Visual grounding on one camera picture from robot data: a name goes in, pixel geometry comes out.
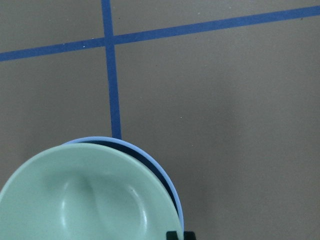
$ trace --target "light blue bowl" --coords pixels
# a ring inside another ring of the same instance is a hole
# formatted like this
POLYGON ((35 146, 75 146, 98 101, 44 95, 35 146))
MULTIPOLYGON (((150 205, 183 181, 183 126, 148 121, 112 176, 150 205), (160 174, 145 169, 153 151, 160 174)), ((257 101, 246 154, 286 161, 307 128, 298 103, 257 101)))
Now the light blue bowl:
POLYGON ((183 215, 182 206, 180 203, 177 190, 174 184, 172 183, 171 179, 169 178, 168 174, 152 156, 150 156, 148 153, 146 153, 139 147, 129 142, 126 142, 117 138, 113 138, 113 137, 89 136, 89 137, 74 139, 64 144, 75 144, 75 143, 91 143, 91 144, 99 144, 99 145, 111 147, 113 149, 119 150, 123 153, 126 153, 134 157, 135 159, 143 163, 146 167, 148 167, 162 182, 163 186, 165 187, 168 194, 170 195, 172 202, 174 204, 174 207, 179 216, 182 232, 184 231, 184 215, 183 215))

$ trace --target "gray surface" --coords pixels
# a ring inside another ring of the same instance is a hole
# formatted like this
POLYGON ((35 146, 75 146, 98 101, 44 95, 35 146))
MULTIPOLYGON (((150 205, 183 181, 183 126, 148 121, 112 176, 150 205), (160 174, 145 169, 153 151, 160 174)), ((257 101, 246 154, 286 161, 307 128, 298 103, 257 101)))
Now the gray surface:
POLYGON ((0 186, 33 155, 111 134, 103 48, 0 62, 0 186))
POLYGON ((112 0, 114 34, 263 14, 320 4, 320 0, 112 0))
POLYGON ((100 0, 1 0, 0 53, 104 35, 100 0))
POLYGON ((116 48, 123 138, 168 171, 200 240, 320 234, 319 20, 116 48))
MULTIPOLYGON (((114 0, 112 13, 125 34, 318 4, 114 0)), ((103 36, 100 1, 0 14, 0 52, 103 36)), ((319 22, 116 47, 123 139, 166 169, 199 240, 320 239, 319 22)), ((0 62, 0 186, 42 150, 111 135, 105 62, 104 48, 0 62)))

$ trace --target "bowl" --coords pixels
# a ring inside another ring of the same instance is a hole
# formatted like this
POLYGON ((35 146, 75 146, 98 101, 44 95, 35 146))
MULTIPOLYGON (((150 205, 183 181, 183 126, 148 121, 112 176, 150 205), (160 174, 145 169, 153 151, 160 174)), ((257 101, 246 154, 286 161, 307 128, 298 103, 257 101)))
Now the bowl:
POLYGON ((166 173, 166 171, 160 166, 160 164, 152 156, 150 156, 148 153, 143 151, 141 148, 127 141, 120 140, 113 137, 89 136, 89 137, 74 139, 66 142, 65 144, 74 144, 74 143, 92 143, 92 144, 108 146, 134 157, 135 159, 143 163, 145 166, 147 166, 162 182, 163 186, 165 187, 168 194, 170 195, 172 202, 175 206, 175 209, 179 215, 182 230, 184 231, 184 215, 183 215, 182 206, 181 206, 181 202, 180 202, 177 190, 174 184, 172 183, 170 177, 166 173))
POLYGON ((65 144, 26 161, 0 192, 2 240, 166 240, 183 230, 160 180, 134 157, 65 144))

